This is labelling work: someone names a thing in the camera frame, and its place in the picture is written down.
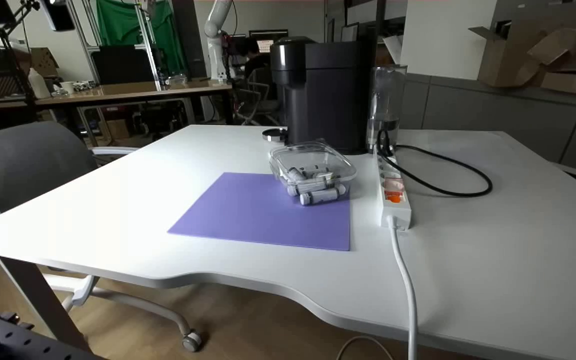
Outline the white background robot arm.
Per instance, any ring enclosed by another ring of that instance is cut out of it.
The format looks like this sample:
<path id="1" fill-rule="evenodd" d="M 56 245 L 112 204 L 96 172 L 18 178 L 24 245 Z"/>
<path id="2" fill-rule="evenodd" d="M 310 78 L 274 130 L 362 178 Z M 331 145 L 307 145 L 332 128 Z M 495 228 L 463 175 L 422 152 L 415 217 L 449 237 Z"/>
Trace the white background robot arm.
<path id="1" fill-rule="evenodd" d="M 232 0 L 215 0 L 205 22 L 205 38 L 207 38 L 207 50 L 209 50 L 209 61 L 210 61 L 212 82 L 227 81 L 227 69 L 225 69 L 225 56 L 223 56 L 223 27 L 230 15 L 230 8 L 232 8 Z"/>

